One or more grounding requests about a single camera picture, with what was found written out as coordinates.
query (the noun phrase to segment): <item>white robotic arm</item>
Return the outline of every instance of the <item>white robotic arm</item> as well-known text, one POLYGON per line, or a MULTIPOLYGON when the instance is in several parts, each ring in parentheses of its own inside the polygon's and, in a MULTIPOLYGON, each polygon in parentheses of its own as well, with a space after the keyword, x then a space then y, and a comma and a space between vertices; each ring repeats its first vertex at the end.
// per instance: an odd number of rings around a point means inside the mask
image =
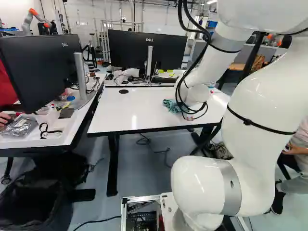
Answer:
MULTIPOLYGON (((278 156, 308 115, 308 2, 297 0, 294 6, 296 11, 278 0, 218 0, 222 22, 212 42, 221 50, 232 50, 227 44, 243 46, 253 30, 302 33, 293 36, 291 47, 279 60, 236 87, 221 127, 234 158, 185 156, 175 162, 171 184, 179 206, 176 214, 181 213, 175 219, 184 218, 194 231, 216 229, 223 215, 262 214, 272 204, 278 156)), ((235 56, 209 46, 198 69, 185 79, 189 88, 181 86, 186 103, 206 101, 206 84, 217 81, 235 56)))

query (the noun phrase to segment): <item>computer monitor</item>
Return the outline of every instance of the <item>computer monitor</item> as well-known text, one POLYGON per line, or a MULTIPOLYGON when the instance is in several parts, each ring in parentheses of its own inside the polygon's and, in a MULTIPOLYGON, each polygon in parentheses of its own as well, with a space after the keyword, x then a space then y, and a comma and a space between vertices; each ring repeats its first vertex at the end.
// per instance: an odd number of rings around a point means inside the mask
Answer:
POLYGON ((187 37, 108 30, 111 65, 144 69, 148 46, 153 46, 152 69, 181 68, 187 37))
POLYGON ((0 38, 0 59, 23 110, 32 113, 77 82, 78 35, 0 38))

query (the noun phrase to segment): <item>person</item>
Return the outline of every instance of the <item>person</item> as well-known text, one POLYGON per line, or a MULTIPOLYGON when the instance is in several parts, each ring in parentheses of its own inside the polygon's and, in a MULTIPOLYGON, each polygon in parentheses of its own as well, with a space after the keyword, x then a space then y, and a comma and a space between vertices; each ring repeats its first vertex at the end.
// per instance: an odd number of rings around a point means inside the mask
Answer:
POLYGON ((0 128, 4 127, 9 119, 11 119, 11 117, 8 114, 0 112, 0 128))
MULTIPOLYGON (((11 85, 9 76, 0 60, 0 109, 5 105, 15 103, 17 100, 18 98, 11 85)), ((11 119, 11 117, 0 110, 0 127, 5 126, 8 119, 11 119)))
POLYGON ((308 193, 308 116, 304 118, 287 147, 289 150, 282 151, 282 162, 289 166, 294 166, 294 163, 296 163, 297 165, 293 169, 298 170, 300 176, 291 180, 276 182, 276 193, 271 210, 277 215, 282 213, 283 198, 286 195, 308 193))

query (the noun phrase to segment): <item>sneaker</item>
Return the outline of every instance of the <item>sneaker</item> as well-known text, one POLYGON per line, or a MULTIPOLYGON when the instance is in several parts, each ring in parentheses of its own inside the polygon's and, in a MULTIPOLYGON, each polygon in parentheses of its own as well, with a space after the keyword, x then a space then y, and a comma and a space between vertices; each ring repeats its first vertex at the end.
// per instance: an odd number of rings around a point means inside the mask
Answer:
POLYGON ((273 204, 270 207, 271 211, 276 215, 281 215, 283 210, 283 198, 286 195, 284 192, 279 192, 276 187, 276 185, 281 182, 281 180, 275 182, 275 198, 273 204))

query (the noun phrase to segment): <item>desk surface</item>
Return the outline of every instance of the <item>desk surface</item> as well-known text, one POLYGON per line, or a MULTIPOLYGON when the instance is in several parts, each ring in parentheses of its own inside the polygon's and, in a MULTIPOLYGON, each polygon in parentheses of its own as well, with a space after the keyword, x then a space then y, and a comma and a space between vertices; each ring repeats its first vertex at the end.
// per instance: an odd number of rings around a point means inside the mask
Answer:
MULTIPOLYGON (((94 83, 90 81, 88 89, 94 83)), ((74 90, 73 95, 78 98, 79 91, 74 90)), ((95 96, 82 108, 75 110, 72 117, 68 119, 58 119, 57 123, 64 127, 63 133, 58 138, 52 139, 40 139, 40 130, 37 126, 30 134, 24 138, 3 136, 0 135, 0 150, 1 149, 11 149, 11 148, 37 148, 37 147, 50 147, 50 146, 66 146, 70 145, 84 120, 95 96)))
POLYGON ((88 135, 100 136, 108 132, 137 133, 154 130, 176 130, 188 127, 202 127, 218 123, 225 113, 230 97, 215 89, 208 100, 207 113, 194 121, 186 121, 181 113, 172 114, 163 106, 163 99, 173 99, 173 87, 126 88, 127 94, 120 94, 120 88, 105 88, 97 106, 88 135))
POLYGON ((231 71, 243 71, 245 64, 231 64, 228 69, 231 71))

